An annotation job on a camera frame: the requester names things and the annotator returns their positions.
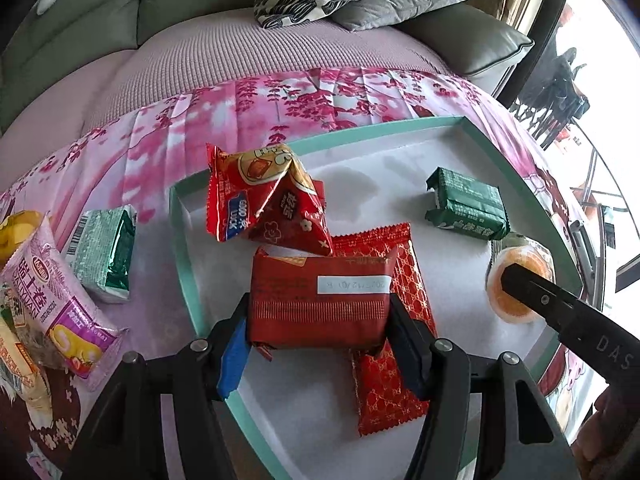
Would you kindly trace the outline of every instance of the screw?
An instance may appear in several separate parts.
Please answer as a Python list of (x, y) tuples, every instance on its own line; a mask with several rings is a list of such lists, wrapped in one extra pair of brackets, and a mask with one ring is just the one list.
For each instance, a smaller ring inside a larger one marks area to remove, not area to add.
[(448, 339), (436, 339), (434, 346), (441, 352), (451, 352), (453, 350), (453, 343)]
[(127, 364), (133, 364), (138, 360), (138, 356), (140, 354), (134, 350), (129, 350), (128, 352), (124, 352), (122, 356), (122, 362)]
[(207, 348), (209, 348), (209, 343), (206, 339), (196, 339), (191, 341), (189, 348), (194, 352), (204, 352)]
[(516, 365), (520, 362), (520, 358), (513, 352), (505, 352), (502, 354), (502, 360), (508, 365)]

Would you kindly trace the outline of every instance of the sofa backrest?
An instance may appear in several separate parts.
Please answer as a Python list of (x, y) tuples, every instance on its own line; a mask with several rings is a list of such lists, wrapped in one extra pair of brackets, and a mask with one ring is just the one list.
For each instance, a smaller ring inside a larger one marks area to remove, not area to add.
[(137, 48), (175, 23), (253, 4), (254, 0), (56, 0), (41, 16), (34, 7), (0, 57), (0, 132), (38, 95), (81, 66)]

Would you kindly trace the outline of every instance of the pink snack package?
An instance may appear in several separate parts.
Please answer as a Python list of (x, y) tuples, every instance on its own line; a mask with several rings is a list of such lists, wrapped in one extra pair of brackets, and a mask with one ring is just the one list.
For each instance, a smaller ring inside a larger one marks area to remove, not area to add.
[(97, 363), (113, 362), (124, 330), (113, 326), (84, 291), (56, 249), (47, 217), (18, 247), (1, 277), (11, 283), (69, 369), (95, 388), (104, 378)]

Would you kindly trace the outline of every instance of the tray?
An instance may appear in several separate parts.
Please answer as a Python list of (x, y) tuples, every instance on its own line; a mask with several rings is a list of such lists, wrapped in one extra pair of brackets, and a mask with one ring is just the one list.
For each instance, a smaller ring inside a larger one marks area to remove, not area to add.
[[(465, 118), (421, 118), (352, 128), (290, 144), (309, 173), (324, 180), (333, 235), (411, 222), (412, 237), (438, 334), (466, 352), (519, 354), (534, 378), (558, 347), (543, 320), (512, 325), (489, 307), (484, 277), (490, 245), (435, 228), (425, 180), (437, 166), (500, 188), (511, 228), (549, 248), (557, 282), (582, 288), (561, 235), (538, 200), (498, 149)], [(217, 243), (204, 228), (209, 172), (170, 190), (176, 265), (199, 336), (230, 316), (249, 290), (254, 242)], [(246, 440), (277, 480), (389, 480), (403, 478), (423, 419), (359, 437), (346, 351), (276, 351), (268, 363), (251, 352), (227, 405)], [(472, 402), (463, 464), (473, 457), (479, 402)]]

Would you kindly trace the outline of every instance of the dark red snack package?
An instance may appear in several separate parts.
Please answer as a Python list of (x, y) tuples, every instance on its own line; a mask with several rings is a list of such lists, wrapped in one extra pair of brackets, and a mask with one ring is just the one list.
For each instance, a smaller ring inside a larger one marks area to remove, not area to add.
[[(431, 333), (436, 335), (409, 224), (334, 237), (336, 256), (380, 256), (395, 246), (398, 247), (398, 259), (391, 292), (398, 295), (412, 319), (423, 320)], [(398, 365), (388, 341), (385, 341), (382, 352), (377, 356), (353, 351), (352, 364), (360, 414), (360, 435), (388, 430), (426, 413), (429, 403), (421, 402), (402, 386)]]
[(398, 250), (376, 257), (269, 256), (257, 250), (248, 339), (272, 348), (382, 345)]
[(207, 145), (211, 178), (207, 231), (219, 242), (240, 233), (251, 240), (330, 256), (324, 187), (316, 191), (285, 144), (229, 154)]

